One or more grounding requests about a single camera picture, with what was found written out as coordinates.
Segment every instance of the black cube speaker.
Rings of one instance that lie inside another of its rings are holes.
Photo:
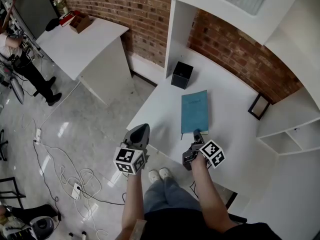
[[[193,66],[179,61],[174,69],[171,85],[186,89],[193,69]]]

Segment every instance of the blue notebook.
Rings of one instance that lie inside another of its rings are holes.
[[[206,90],[181,96],[181,133],[192,134],[199,129],[208,134],[208,93]]]

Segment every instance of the tile floor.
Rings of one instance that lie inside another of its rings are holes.
[[[78,83],[72,81],[50,61],[36,59],[34,64],[46,80],[52,76],[57,77],[52,90],[54,93],[57,90],[62,92],[62,99]],[[93,218],[85,218],[89,214],[85,208],[88,208],[87,200],[84,200],[83,203],[83,200],[74,201],[69,197],[66,192],[71,195],[72,187],[62,186],[55,170],[60,175],[60,171],[65,169],[64,176],[68,179],[78,177],[82,169],[91,169],[102,186],[101,191],[95,197],[115,203],[123,202],[122,194],[126,191],[127,178],[117,172],[113,164],[113,155],[116,147],[123,140],[127,125],[154,90],[152,85],[136,76],[132,80],[134,89],[126,89],[123,93],[119,93],[108,107],[80,84],[41,127],[41,142],[64,150],[77,170],[77,172],[74,170],[71,162],[60,150],[48,148],[54,158],[54,167],[53,159],[48,155],[44,146],[36,145],[41,168],[52,195],[59,197],[57,206],[62,213],[62,222],[50,237],[51,239],[66,239],[69,232],[80,236],[82,231],[88,233],[89,239],[97,239],[93,219],[97,230],[103,229],[108,232],[108,236],[103,236],[104,233],[101,231],[98,232],[101,240],[113,240],[119,234],[123,206],[110,205],[91,199],[88,202]],[[30,94],[34,93],[34,87],[29,82],[24,82],[23,88]],[[33,139],[35,124],[39,127],[57,104],[49,107],[40,94],[36,97],[25,94],[24,105],[21,105],[12,91],[3,90],[2,93],[0,101],[4,109],[0,113],[0,126],[4,129],[4,139],[8,140],[9,144],[4,148],[8,161],[0,161],[0,179],[16,178],[19,191],[26,195],[26,198],[22,200],[24,208],[46,203],[53,205],[54,202],[50,198],[38,165]],[[173,162],[152,147],[148,148],[148,155],[150,159],[145,170],[142,171],[144,192],[150,185],[148,172],[151,169],[168,167],[177,182],[192,193],[189,189],[193,182],[192,175],[182,165]],[[83,176],[85,181],[89,177],[88,174]],[[216,187],[224,202],[227,202],[232,192],[219,185]],[[2,191],[12,190],[12,186],[5,183],[1,183],[0,188]],[[98,190],[99,183],[96,179],[92,179],[86,186],[86,191],[91,195]],[[6,203],[18,206],[16,200],[6,200]]]

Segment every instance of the black pants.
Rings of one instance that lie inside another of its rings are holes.
[[[48,216],[53,218],[58,215],[49,204],[45,204],[31,209],[21,209],[13,207],[12,214],[13,216],[17,217],[26,224],[29,224],[31,220],[40,216]]]
[[[46,99],[47,102],[52,102],[54,94],[49,83],[43,78],[41,73],[28,59],[25,52],[22,52],[20,64],[14,70],[24,76],[36,88],[36,90]]]

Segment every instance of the brick wall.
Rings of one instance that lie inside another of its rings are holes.
[[[127,51],[165,66],[170,0],[66,0],[71,10],[130,28]],[[290,69],[242,31],[199,10],[190,33],[191,49],[218,63],[276,103],[302,87]]]

